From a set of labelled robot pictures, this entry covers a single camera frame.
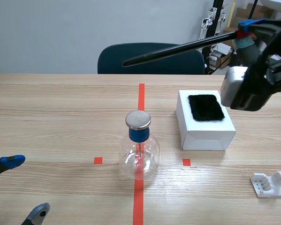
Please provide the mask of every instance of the white 3d printed part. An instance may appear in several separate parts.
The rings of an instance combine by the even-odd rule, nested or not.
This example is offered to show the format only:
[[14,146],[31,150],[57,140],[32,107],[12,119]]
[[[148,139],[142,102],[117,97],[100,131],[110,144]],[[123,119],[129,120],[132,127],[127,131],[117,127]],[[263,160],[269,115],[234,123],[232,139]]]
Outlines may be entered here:
[[281,171],[275,172],[273,176],[254,173],[251,182],[258,197],[281,197]]

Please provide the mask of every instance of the robotic arm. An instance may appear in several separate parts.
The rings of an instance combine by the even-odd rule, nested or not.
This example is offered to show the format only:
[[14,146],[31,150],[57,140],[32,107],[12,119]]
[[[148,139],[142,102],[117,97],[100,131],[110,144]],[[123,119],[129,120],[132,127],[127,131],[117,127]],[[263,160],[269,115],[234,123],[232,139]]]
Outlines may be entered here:
[[[233,39],[237,55],[243,59],[246,67],[232,67],[227,72],[221,87],[221,102],[231,109],[257,111],[272,94],[281,92],[281,60],[270,58],[274,54],[281,56],[281,19],[240,21],[238,29],[228,34],[137,56],[123,61],[122,66],[155,61]],[[249,37],[252,33],[267,44],[263,52]]]

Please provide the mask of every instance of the red tape marker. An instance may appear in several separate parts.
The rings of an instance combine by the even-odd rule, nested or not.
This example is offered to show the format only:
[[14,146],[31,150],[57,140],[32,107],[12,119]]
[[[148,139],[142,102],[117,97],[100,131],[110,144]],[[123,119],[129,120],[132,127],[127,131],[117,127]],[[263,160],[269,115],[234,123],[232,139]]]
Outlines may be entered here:
[[191,166],[190,158],[184,158],[182,159],[182,161],[183,161],[183,166]]
[[102,164],[103,163],[103,157],[95,157],[93,164]]
[[[138,94],[138,110],[144,110],[144,83],[139,84],[139,94]],[[144,151],[144,144],[141,143],[141,152]],[[139,145],[136,145],[136,153],[139,152]],[[137,169],[135,172],[135,177],[144,177],[144,162],[143,157],[138,160],[138,165],[142,168]],[[133,207],[133,225],[144,225],[144,180],[135,180],[134,184],[134,207]]]

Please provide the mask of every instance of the black rod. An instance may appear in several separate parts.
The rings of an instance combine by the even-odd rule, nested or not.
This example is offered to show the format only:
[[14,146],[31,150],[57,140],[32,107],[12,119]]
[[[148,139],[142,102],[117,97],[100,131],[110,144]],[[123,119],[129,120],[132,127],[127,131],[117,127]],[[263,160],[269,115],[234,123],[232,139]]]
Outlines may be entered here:
[[253,7],[252,7],[252,9],[251,9],[251,12],[250,12],[250,15],[249,15],[249,18],[248,18],[248,19],[251,19],[251,18],[252,18],[253,13],[254,13],[255,8],[256,8],[256,5],[257,5],[257,2],[258,2],[258,0],[255,0],[255,1],[254,1]]
[[134,58],[125,60],[122,62],[123,67],[134,66],[142,63],[152,62],[167,58],[170,56],[178,55],[187,51],[191,51],[197,48],[217,44],[223,41],[235,39],[237,37],[237,31],[233,31],[227,34],[217,35],[202,40],[186,43],[183,45],[176,45],[170,48],[149,52],[143,55],[136,56]]

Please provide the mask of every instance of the red tape line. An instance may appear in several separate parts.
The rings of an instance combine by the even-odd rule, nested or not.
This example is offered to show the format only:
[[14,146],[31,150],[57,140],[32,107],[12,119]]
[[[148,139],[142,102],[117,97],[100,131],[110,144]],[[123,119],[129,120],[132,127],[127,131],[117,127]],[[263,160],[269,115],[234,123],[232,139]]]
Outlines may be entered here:
[[[144,83],[139,84],[138,94],[138,110],[144,110]],[[141,144],[141,152],[144,151],[144,143]],[[136,145],[136,153],[139,152],[139,145]],[[138,166],[142,168],[136,169],[135,177],[144,177],[143,157],[138,160]],[[134,183],[134,207],[133,207],[133,225],[144,225],[144,180],[135,180]]]

